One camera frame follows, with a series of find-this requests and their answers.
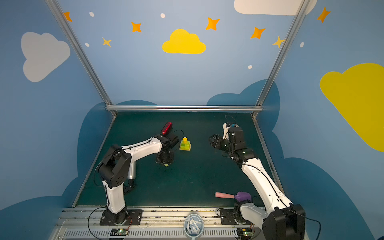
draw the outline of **robotic arm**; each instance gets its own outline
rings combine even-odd
[[[265,205],[265,210],[245,200],[235,203],[235,220],[245,224],[246,220],[263,230],[267,240],[303,240],[305,211],[279,190],[253,149],[247,148],[243,130],[232,122],[224,123],[224,134],[212,135],[212,147],[226,152],[251,180]]]
[[[163,165],[173,162],[174,154],[171,149],[179,142],[179,139],[174,134],[168,134],[169,126],[167,131],[162,131],[162,134],[154,135],[146,141],[122,147],[113,145],[109,148],[103,161],[96,169],[103,181],[107,197],[107,209],[103,212],[104,218],[102,218],[100,225],[125,224],[127,208],[123,184],[127,177],[135,174],[137,160],[157,153],[156,162]]]

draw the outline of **white cloud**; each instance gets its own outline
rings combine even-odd
[[[311,0],[308,14],[317,0]],[[235,0],[235,10],[242,14],[295,15],[301,0]]]
[[[24,75],[31,82],[43,80],[71,54],[66,42],[58,41],[49,33],[27,32],[22,36],[22,51],[26,58]]]

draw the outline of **pink handle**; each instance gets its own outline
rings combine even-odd
[[[221,198],[235,198],[234,195],[222,193],[222,192],[215,192],[215,197],[221,197]]]

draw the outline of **green mat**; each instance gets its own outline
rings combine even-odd
[[[174,163],[168,167],[155,163],[152,154],[137,162],[135,184],[125,195],[127,206],[215,206],[233,207],[233,199],[220,199],[215,192],[236,194],[238,191],[259,196],[249,178],[231,159],[222,156],[223,152],[209,145],[208,137],[223,134],[226,113],[181,113],[181,112],[120,112],[109,132],[99,158],[99,164],[112,144],[119,146],[135,144],[149,139],[167,121],[173,123],[172,130],[181,129],[184,137],[191,142],[191,151],[179,150],[179,143],[173,148]],[[260,140],[249,113],[231,113],[243,129],[247,146],[253,148],[268,168]],[[181,138],[182,132],[175,132]],[[105,205],[106,196],[102,187],[95,186],[93,171],[79,197],[77,205]],[[96,174],[96,183],[101,180]],[[262,207],[255,197],[253,202]]]

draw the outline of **star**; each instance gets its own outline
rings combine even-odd
[[[331,11],[327,11],[325,8],[323,10],[323,12],[321,13],[321,15],[317,18],[318,20],[321,20],[321,23],[324,22],[324,19],[328,16],[328,14],[330,14]]]
[[[112,41],[112,40],[107,41],[107,40],[105,40],[104,38],[103,38],[103,40],[104,40],[103,45],[108,45],[109,47],[111,47],[111,46],[109,45],[109,42]]]
[[[207,26],[207,29],[213,29],[216,31],[216,24],[218,23],[219,19],[216,19],[216,20],[212,20],[210,18],[208,18],[208,26]]]
[[[64,16],[65,16],[65,18],[68,20],[68,21],[72,21],[72,19],[70,18],[70,12],[66,12],[66,13],[64,13]]]
[[[281,39],[280,39],[280,36],[278,36],[277,42],[274,43],[274,44],[272,44],[272,46],[273,46],[273,45],[277,45],[277,46],[279,46],[279,48],[280,48],[281,43],[284,42],[284,41],[285,41],[285,39],[281,40]]]
[[[137,32],[141,33],[141,30],[140,30],[141,23],[135,24],[135,23],[131,22],[131,24],[133,26],[132,32],[137,31]]]
[[[258,29],[258,28],[255,27],[255,32],[253,33],[251,38],[258,38],[258,39],[260,39],[262,37],[262,33],[263,33],[264,30],[265,30],[265,28],[264,29]]]

